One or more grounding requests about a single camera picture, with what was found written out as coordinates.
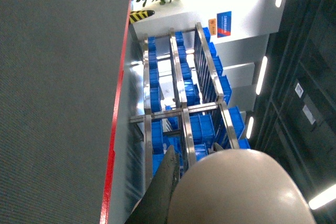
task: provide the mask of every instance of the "metal shelving rack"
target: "metal shelving rack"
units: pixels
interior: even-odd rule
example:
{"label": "metal shelving rack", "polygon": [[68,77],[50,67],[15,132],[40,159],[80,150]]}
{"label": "metal shelving rack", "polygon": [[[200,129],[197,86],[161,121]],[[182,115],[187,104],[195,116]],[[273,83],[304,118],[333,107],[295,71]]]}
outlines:
{"label": "metal shelving rack", "polygon": [[149,80],[149,51],[148,51],[148,36],[144,36],[144,51],[143,51],[143,63],[144,63],[144,115],[133,116],[130,118],[130,123],[142,123],[144,122],[144,141],[145,141],[145,184],[148,188],[152,180],[152,129],[151,122],[155,119],[164,119],[177,116],[179,130],[165,133],[166,135],[179,135],[181,139],[181,149],[184,170],[187,171],[191,166],[196,163],[196,154],[193,141],[193,134],[190,123],[190,114],[195,112],[208,112],[211,114],[215,131],[220,130],[220,124],[223,120],[227,136],[232,149],[239,149],[237,136],[233,127],[233,123],[230,117],[230,113],[226,102],[223,100],[224,93],[219,81],[205,35],[201,23],[197,23],[195,26],[195,67],[197,74],[200,75],[201,60],[205,58],[207,72],[202,72],[207,78],[200,82],[200,88],[203,93],[207,92],[207,89],[213,88],[215,90],[216,97],[214,102],[203,103],[194,106],[187,106],[187,97],[185,93],[184,81],[181,71],[181,64],[179,53],[177,49],[175,31],[173,28],[169,31],[170,38],[170,52],[171,52],[171,65],[172,65],[172,77],[176,109],[168,111],[160,111],[152,113],[151,101],[150,101],[150,80]]}
{"label": "metal shelving rack", "polygon": [[146,189],[153,178],[153,145],[152,145],[152,110],[151,110],[151,89],[149,76],[149,50],[148,50],[148,35],[144,35],[143,48],[143,106],[145,115],[144,136],[145,141],[145,186]]}

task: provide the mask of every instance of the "white wall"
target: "white wall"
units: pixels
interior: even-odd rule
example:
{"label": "white wall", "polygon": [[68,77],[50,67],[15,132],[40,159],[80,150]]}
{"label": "white wall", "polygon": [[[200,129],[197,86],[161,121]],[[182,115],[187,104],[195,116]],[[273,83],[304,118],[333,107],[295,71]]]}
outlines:
{"label": "white wall", "polygon": [[232,35],[219,39],[213,36],[212,41],[217,44],[277,32],[283,6],[277,8],[275,0],[174,0],[166,5],[151,3],[145,9],[154,10],[155,15],[134,23],[139,37],[144,33],[166,34],[170,27],[193,28],[196,22],[208,26],[208,20],[217,13],[232,11]]}
{"label": "white wall", "polygon": [[216,44],[223,67],[261,61],[265,56],[269,35]]}
{"label": "white wall", "polygon": [[224,68],[223,75],[227,76],[231,88],[252,85],[255,64],[246,63]]}

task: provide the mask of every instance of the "round white object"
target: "round white object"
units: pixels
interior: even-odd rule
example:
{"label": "round white object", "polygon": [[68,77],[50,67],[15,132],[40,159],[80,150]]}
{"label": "round white object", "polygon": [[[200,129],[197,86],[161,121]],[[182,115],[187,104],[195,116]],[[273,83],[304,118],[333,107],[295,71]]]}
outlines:
{"label": "round white object", "polygon": [[168,224],[316,223],[286,171],[270,156],[225,150],[191,167],[171,199]]}

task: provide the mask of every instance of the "blue plastic bin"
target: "blue plastic bin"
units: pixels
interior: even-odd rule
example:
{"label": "blue plastic bin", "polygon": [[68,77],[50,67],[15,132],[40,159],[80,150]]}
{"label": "blue plastic bin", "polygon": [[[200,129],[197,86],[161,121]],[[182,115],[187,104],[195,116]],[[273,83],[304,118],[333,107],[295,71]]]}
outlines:
{"label": "blue plastic bin", "polygon": [[180,47],[180,46],[183,46],[184,45],[184,42],[183,42],[183,35],[182,35],[182,32],[181,31],[177,31],[175,33],[175,37],[176,37],[176,43],[177,43],[177,46]]}
{"label": "blue plastic bin", "polygon": [[[166,106],[166,110],[172,110],[171,106]],[[179,127],[178,122],[177,122],[177,117],[173,117],[173,118],[167,118],[172,129],[173,130],[177,130]]]}
{"label": "blue plastic bin", "polygon": [[212,59],[214,61],[215,68],[216,68],[218,76],[222,76],[222,74],[223,74],[223,65],[222,65],[222,62],[220,61],[221,59],[218,56],[213,57]]}
{"label": "blue plastic bin", "polygon": [[180,52],[185,53],[185,46],[178,46],[178,47],[177,47],[177,50],[179,51],[179,53],[180,53]]}
{"label": "blue plastic bin", "polygon": [[250,144],[246,138],[239,140],[238,143],[241,149],[251,149]]}
{"label": "blue plastic bin", "polygon": [[152,145],[154,154],[163,153],[162,120],[152,122]]}
{"label": "blue plastic bin", "polygon": [[204,143],[210,148],[215,139],[215,131],[211,115],[192,115],[190,116],[190,123],[194,144]]}
{"label": "blue plastic bin", "polygon": [[160,87],[150,89],[152,112],[161,111]]}
{"label": "blue plastic bin", "polygon": [[211,38],[209,28],[204,27],[203,28],[203,32],[204,32],[206,41],[209,43],[210,42],[210,38]]}
{"label": "blue plastic bin", "polygon": [[159,169],[159,166],[163,160],[164,154],[154,154],[153,155],[153,176],[156,171]]}
{"label": "blue plastic bin", "polygon": [[208,43],[208,45],[209,45],[211,56],[216,57],[217,51],[216,51],[215,45],[212,42]]}
{"label": "blue plastic bin", "polygon": [[184,89],[185,94],[187,96],[187,106],[195,105],[196,94],[193,81],[192,80],[184,81]]}
{"label": "blue plastic bin", "polygon": [[200,161],[208,155],[207,147],[205,144],[195,144],[196,160]]}
{"label": "blue plastic bin", "polygon": [[155,45],[155,37],[149,37],[148,38],[148,50],[150,51],[156,51],[156,45]]}
{"label": "blue plastic bin", "polygon": [[157,69],[149,70],[149,83],[151,88],[157,88],[159,86],[159,72]]}
{"label": "blue plastic bin", "polygon": [[169,146],[173,145],[175,152],[181,153],[179,137],[164,137],[164,143],[167,145],[167,149],[169,148]]}
{"label": "blue plastic bin", "polygon": [[181,63],[183,80],[191,80],[191,70],[188,63]]}
{"label": "blue plastic bin", "polygon": [[233,127],[235,128],[237,139],[239,139],[242,136],[242,133],[245,129],[245,124],[243,118],[240,115],[238,106],[230,108],[229,113],[231,116]]}
{"label": "blue plastic bin", "polygon": [[180,63],[187,63],[187,55],[186,54],[179,54]]}
{"label": "blue plastic bin", "polygon": [[198,90],[197,84],[194,84],[194,89],[195,89],[195,105],[198,105],[201,103],[201,98],[200,98],[200,91]]}
{"label": "blue plastic bin", "polygon": [[157,69],[158,68],[158,61],[156,58],[156,50],[149,52],[148,54],[148,59],[149,59],[149,69]]}
{"label": "blue plastic bin", "polygon": [[232,89],[231,89],[230,83],[229,83],[226,76],[220,76],[219,81],[222,85],[222,89],[223,89],[223,93],[224,93],[224,99],[223,100],[226,102],[226,104],[229,104],[230,98],[231,98],[231,95],[232,95]]}

